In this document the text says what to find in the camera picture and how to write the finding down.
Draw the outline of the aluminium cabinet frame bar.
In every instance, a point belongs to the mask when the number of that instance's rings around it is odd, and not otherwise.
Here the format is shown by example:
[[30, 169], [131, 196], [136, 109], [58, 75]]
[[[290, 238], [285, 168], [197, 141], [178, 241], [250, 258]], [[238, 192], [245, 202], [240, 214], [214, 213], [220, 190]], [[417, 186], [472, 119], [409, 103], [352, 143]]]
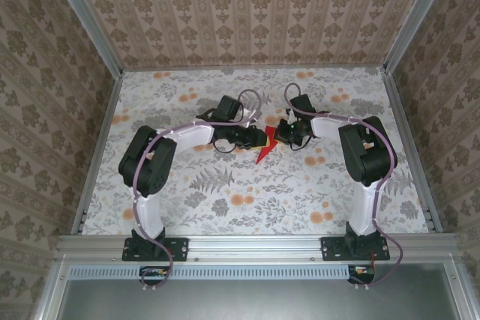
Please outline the aluminium cabinet frame bar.
[[451, 260], [444, 264], [444, 269], [459, 319], [480, 320], [480, 304], [466, 266]]
[[64, 260], [54, 260], [46, 278], [34, 320], [57, 320], [71, 266]]

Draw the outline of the grey metal panel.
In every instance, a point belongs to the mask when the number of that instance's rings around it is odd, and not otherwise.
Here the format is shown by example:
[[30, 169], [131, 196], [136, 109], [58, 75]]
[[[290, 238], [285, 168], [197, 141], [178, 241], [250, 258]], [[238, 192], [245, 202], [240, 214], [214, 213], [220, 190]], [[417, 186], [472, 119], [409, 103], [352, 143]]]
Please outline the grey metal panel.
[[355, 289], [344, 281], [177, 280], [157, 290], [136, 281], [73, 281], [58, 320], [460, 320], [437, 283], [394, 281]]

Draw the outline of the thin aluminium table rail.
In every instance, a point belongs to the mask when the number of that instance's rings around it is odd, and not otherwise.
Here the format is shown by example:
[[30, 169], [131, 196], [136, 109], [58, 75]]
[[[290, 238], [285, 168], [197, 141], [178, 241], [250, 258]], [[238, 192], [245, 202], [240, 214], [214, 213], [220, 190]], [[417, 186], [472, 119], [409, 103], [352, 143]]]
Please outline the thin aluminium table rail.
[[326, 68], [383, 68], [383, 64], [255, 64], [255, 65], [206, 65], [192, 67], [125, 67], [123, 72], [147, 71], [196, 71], [196, 70], [264, 70], [264, 69], [326, 69]]

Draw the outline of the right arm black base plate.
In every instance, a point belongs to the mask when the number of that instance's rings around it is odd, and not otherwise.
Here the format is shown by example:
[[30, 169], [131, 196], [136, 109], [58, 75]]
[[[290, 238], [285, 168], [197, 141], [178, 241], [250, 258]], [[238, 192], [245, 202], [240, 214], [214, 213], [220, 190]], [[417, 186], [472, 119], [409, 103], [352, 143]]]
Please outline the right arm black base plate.
[[391, 258], [384, 237], [373, 240], [348, 240], [343, 237], [320, 239], [324, 261], [386, 261]]

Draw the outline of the aluminium table side rail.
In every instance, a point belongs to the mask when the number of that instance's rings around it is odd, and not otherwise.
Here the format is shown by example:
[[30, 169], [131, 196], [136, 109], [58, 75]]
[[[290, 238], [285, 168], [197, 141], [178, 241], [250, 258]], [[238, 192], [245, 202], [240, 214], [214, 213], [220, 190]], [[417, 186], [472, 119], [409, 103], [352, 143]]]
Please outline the aluminium table side rail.
[[413, 139], [413, 135], [408, 124], [408, 120], [401, 103], [400, 95], [398, 94], [397, 87], [393, 76], [387, 73], [385, 69], [380, 68], [382, 80], [385, 86], [386, 94], [391, 105], [398, 132], [403, 144], [403, 148], [406, 153], [406, 159], [409, 164], [410, 171], [412, 173], [412, 179], [414, 180], [415, 188], [418, 194], [419, 201], [422, 206], [425, 221], [429, 232], [443, 233], [444, 229], [440, 221], [440, 216], [436, 210], [434, 199], [431, 194], [431, 190], [428, 185], [425, 172], [422, 167], [417, 148]]
[[113, 122], [113, 117], [116, 110], [116, 105], [119, 101], [119, 95], [122, 89], [123, 74], [115, 79], [112, 93], [109, 97], [103, 123], [98, 134], [95, 150], [90, 162], [88, 174], [85, 179], [84, 187], [82, 189], [81, 197], [79, 199], [78, 208], [70, 231], [71, 235], [81, 235], [83, 231], [83, 223], [85, 222], [86, 214], [88, 213], [89, 204], [92, 200], [92, 194], [95, 188], [98, 170], [101, 166], [101, 161], [104, 154], [104, 149], [107, 143], [108, 134]]

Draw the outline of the red cloth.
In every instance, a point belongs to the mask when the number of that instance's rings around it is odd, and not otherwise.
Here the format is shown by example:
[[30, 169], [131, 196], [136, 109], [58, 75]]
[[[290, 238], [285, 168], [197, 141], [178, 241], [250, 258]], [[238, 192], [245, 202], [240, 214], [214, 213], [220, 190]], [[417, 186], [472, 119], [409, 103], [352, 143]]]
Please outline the red cloth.
[[276, 127], [272, 126], [266, 126], [265, 127], [265, 134], [268, 137], [268, 142], [265, 147], [262, 147], [260, 149], [260, 153], [258, 155], [258, 158], [256, 160], [256, 164], [258, 165], [278, 144], [278, 141], [275, 139], [275, 131]]

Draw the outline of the aluminium frame post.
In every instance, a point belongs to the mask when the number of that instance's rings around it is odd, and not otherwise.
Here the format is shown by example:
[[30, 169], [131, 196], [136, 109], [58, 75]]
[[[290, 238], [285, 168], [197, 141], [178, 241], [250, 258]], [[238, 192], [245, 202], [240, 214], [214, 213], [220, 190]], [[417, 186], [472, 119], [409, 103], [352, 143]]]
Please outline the aluminium frame post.
[[413, 2], [412, 8], [383, 63], [384, 70], [387, 74], [392, 74], [398, 66], [408, 46], [412, 43], [416, 32], [419, 30], [421, 23], [427, 16], [433, 2], [434, 0], [415, 0]]
[[121, 79], [123, 67], [119, 61], [119, 57], [110, 46], [107, 33], [101, 28], [101, 24], [97, 21], [92, 7], [88, 4], [87, 0], [68, 0], [68, 2], [76, 13], [83, 28], [86, 30], [113, 79], [115, 81]]

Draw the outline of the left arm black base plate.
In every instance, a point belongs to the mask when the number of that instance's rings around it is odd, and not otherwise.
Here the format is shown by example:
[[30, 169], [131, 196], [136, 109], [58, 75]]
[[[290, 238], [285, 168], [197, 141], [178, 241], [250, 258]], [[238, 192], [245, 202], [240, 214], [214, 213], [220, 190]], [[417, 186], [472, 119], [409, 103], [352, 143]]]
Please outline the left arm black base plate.
[[[188, 257], [187, 238], [164, 238], [163, 246], [173, 261], [185, 262]], [[144, 238], [127, 238], [124, 242], [121, 260], [124, 262], [168, 262], [168, 255], [158, 245]]]

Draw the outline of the wide aluminium mounting beam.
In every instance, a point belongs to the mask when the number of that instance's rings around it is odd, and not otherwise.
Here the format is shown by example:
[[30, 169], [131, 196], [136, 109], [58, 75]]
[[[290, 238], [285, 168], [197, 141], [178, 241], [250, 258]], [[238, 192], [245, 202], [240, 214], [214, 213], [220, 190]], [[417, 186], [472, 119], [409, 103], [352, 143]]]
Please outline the wide aluminium mounting beam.
[[[189, 235], [188, 264], [319, 264], [322, 235]], [[119, 264], [125, 235], [65, 235], [59, 238], [54, 263]], [[402, 264], [459, 262], [454, 235], [397, 234]]]

